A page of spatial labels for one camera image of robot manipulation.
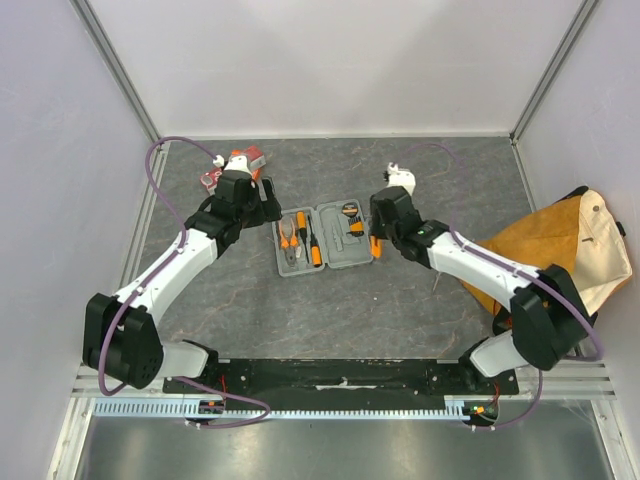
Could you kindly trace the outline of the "orange handled large screwdriver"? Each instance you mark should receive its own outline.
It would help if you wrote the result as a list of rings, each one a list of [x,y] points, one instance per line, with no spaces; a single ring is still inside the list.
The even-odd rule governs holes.
[[[312,223],[310,215],[307,216],[307,223],[308,223],[308,229],[309,229],[309,234],[310,234],[310,247],[311,247],[312,265],[315,268],[319,268],[319,267],[322,266],[323,260],[322,260],[322,255],[321,255],[321,250],[320,250],[320,247],[319,247],[319,243],[318,243],[317,237],[316,237],[316,235],[314,233],[313,223]]]

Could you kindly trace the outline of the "black electrical tape roll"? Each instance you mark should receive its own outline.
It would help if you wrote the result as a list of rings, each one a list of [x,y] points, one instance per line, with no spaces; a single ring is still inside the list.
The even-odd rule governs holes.
[[[353,218],[358,215],[359,206],[356,202],[347,202],[342,206],[341,211],[345,216]]]

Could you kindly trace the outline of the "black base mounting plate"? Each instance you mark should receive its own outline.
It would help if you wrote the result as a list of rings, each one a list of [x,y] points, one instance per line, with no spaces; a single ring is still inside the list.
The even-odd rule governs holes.
[[[274,411],[440,410],[446,396],[516,395],[513,370],[493,379],[436,359],[230,359],[196,379]]]

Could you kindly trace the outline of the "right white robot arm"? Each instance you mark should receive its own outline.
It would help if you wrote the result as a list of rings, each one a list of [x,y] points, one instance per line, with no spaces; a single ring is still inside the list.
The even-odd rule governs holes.
[[[374,195],[370,209],[374,237],[391,241],[405,259],[480,290],[510,314],[510,329],[467,351],[469,362],[457,371],[465,391],[481,393],[495,376],[526,365],[549,371],[586,337],[596,349],[591,359],[602,357],[593,322],[563,268],[540,270],[479,247],[437,220],[423,220],[405,195]]]

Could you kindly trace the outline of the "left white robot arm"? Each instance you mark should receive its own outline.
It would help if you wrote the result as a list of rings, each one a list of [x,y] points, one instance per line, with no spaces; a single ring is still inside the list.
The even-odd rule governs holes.
[[[282,217],[270,178],[255,181],[242,172],[223,175],[215,193],[184,223],[170,247],[137,279],[114,294],[97,293],[87,303],[83,363],[105,378],[136,389],[157,378],[185,377],[201,393],[216,388],[215,352],[193,341],[165,343],[158,326],[183,290],[218,260],[243,230]]]

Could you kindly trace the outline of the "orange red cardboard box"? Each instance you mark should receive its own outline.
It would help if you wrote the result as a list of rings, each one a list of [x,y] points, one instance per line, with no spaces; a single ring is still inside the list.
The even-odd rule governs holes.
[[[200,183],[209,195],[214,193],[220,176],[228,166],[250,173],[252,179],[257,181],[262,168],[266,165],[266,156],[257,146],[250,146],[243,150],[233,150],[228,158],[215,155],[212,165],[211,170],[200,176]]]

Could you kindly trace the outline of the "hex key set orange holder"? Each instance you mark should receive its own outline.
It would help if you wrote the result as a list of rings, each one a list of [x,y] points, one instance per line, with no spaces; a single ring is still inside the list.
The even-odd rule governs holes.
[[[349,232],[352,237],[361,237],[364,235],[364,222],[359,215],[348,218]]]

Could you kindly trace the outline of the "orange utility knife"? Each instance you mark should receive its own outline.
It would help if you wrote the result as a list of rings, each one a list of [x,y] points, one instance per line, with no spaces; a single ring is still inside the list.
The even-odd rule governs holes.
[[[370,240],[370,252],[374,259],[379,259],[382,256],[383,251],[383,241],[376,237],[375,235],[371,235],[369,237]]]

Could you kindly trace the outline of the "tan canvas tool bag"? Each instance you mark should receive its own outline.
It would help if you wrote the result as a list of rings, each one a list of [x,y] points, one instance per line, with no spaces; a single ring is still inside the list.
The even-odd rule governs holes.
[[[633,275],[622,227],[604,198],[582,186],[480,245],[519,263],[569,272],[589,315]]]

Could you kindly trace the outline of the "grey plastic tool case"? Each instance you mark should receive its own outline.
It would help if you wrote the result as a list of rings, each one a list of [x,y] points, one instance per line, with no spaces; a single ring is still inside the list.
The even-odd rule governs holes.
[[[361,237],[352,237],[348,234],[348,218],[341,209],[347,202],[356,202],[359,206],[358,215],[364,222],[364,235]],[[314,233],[317,237],[321,250],[323,264],[319,268],[312,265],[310,234],[307,223],[307,249],[309,260],[305,258],[305,251],[299,240],[298,263],[294,268],[287,266],[283,251],[280,249],[280,241],[278,235],[278,223],[285,216],[291,216],[296,224],[296,213],[302,210],[306,216],[311,216]],[[293,278],[296,276],[313,274],[320,272],[325,268],[334,270],[345,269],[360,265],[365,265],[373,261],[369,246],[369,230],[366,224],[366,218],[359,201],[355,199],[333,201],[320,204],[316,207],[297,207],[285,210],[282,218],[276,221],[273,226],[273,236],[275,242],[275,253],[278,273],[283,278]]]

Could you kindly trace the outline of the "orange pliers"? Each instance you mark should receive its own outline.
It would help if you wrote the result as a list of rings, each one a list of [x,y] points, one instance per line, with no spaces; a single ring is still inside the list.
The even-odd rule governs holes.
[[[278,235],[280,249],[288,267],[294,268],[298,263],[298,250],[300,247],[297,228],[291,216],[283,217],[278,223]]]

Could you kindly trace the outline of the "orange handled small screwdriver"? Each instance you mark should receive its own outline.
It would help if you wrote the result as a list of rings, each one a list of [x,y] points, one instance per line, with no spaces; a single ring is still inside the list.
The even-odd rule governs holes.
[[[306,216],[302,210],[296,213],[297,232],[301,241],[301,245],[305,251],[305,258],[309,260],[307,249],[307,222]]]

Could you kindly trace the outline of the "aluminium frame rail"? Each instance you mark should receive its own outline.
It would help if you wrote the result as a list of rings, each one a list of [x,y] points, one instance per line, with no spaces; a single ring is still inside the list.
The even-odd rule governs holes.
[[[208,387],[257,398],[267,393],[376,390],[456,397],[613,398],[601,363],[562,361],[542,378],[530,366],[487,379],[454,360],[436,359],[220,359],[195,378]]]

